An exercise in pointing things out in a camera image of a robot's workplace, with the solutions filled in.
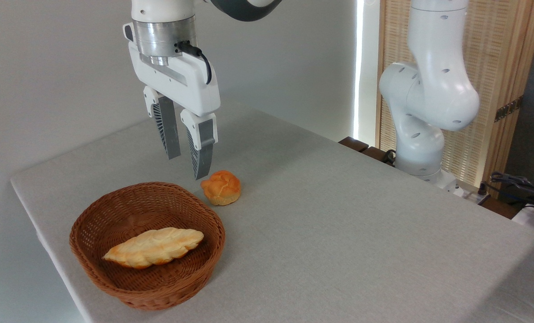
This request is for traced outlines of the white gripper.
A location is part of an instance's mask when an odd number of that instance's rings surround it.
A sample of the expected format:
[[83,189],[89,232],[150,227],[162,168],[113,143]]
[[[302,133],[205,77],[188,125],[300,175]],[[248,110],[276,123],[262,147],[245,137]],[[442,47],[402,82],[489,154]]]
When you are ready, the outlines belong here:
[[150,57],[138,47],[138,23],[123,26],[137,78],[143,82],[148,116],[154,118],[169,160],[181,155],[174,102],[181,105],[181,121],[187,129],[195,180],[209,174],[213,145],[218,142],[215,112],[221,106],[212,64],[171,43],[170,57]]

